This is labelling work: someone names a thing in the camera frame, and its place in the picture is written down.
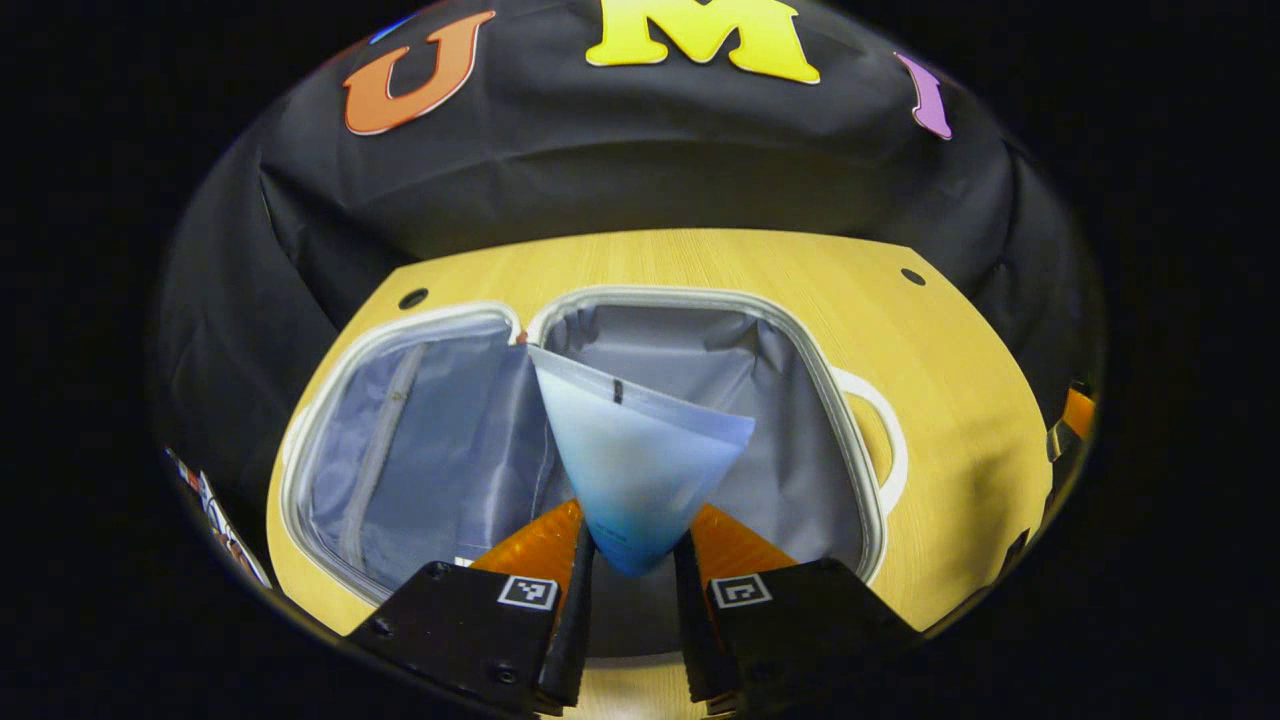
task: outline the colorful sticker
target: colorful sticker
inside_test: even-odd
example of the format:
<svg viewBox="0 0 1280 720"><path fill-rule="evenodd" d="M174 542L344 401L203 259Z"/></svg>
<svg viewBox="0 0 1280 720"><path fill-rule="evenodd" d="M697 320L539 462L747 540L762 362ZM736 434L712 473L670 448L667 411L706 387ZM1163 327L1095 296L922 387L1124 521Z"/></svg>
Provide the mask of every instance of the colorful sticker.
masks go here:
<svg viewBox="0 0 1280 720"><path fill-rule="evenodd" d="M178 470L178 478L186 484L192 492L200 497L200 506L205 511L205 516L209 518L209 529L218 541L218 544L232 556L246 574L261 583L268 589L271 588L271 582L266 579L266 571L259 564L253 553L244 547L244 542L241 539L239 533L232 527L230 521L227 519L227 514L223 511L221 505L218 498L214 497L214 489L209 486L209 478L205 477L204 471L195 471L183 462L173 450L165 448L165 455L169 460L173 460Z"/></svg>

